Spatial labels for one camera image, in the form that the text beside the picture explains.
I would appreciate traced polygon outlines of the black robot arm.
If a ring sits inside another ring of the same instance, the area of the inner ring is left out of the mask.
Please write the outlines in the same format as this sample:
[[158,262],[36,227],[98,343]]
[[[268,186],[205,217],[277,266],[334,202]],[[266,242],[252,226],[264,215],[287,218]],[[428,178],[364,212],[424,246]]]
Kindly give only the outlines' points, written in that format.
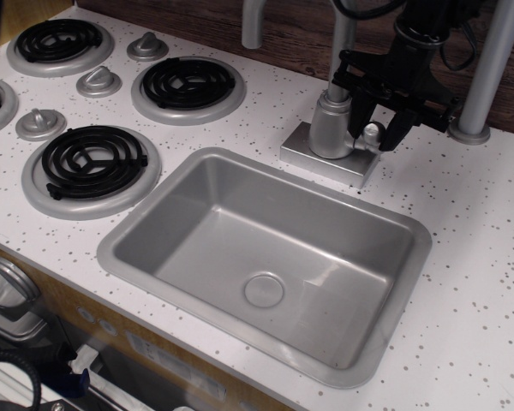
[[460,28],[472,49],[477,46],[469,20],[480,14],[480,1],[391,1],[375,9],[354,11],[334,3],[343,16],[372,20],[401,8],[394,22],[395,37],[383,55],[345,49],[333,76],[335,85],[349,91],[352,114],[348,131],[357,139],[376,106],[393,110],[379,149],[390,152],[414,127],[448,129],[462,101],[442,85],[430,69],[434,56],[443,56],[453,28]]

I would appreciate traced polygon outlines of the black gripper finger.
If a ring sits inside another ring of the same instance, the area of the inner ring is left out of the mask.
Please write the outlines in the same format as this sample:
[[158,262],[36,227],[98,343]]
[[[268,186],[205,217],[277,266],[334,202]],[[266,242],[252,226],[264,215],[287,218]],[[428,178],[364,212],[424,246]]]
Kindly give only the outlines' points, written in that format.
[[418,117],[418,113],[413,110],[405,109],[397,111],[385,130],[379,150],[381,152],[394,151],[415,126]]
[[356,148],[356,142],[363,129],[370,123],[376,107],[376,101],[366,90],[357,87],[351,93],[351,112],[348,132],[353,138],[352,146]]

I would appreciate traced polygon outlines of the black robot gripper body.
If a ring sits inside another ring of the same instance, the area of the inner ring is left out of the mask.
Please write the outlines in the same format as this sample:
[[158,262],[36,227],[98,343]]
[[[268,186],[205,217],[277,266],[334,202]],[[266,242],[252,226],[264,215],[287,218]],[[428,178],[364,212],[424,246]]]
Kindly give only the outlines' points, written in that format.
[[451,28],[438,16],[399,16],[393,27],[395,37],[386,54],[341,51],[333,83],[350,96],[357,87],[366,90],[376,106],[416,111],[415,126],[444,132],[461,101],[433,76],[430,64]]

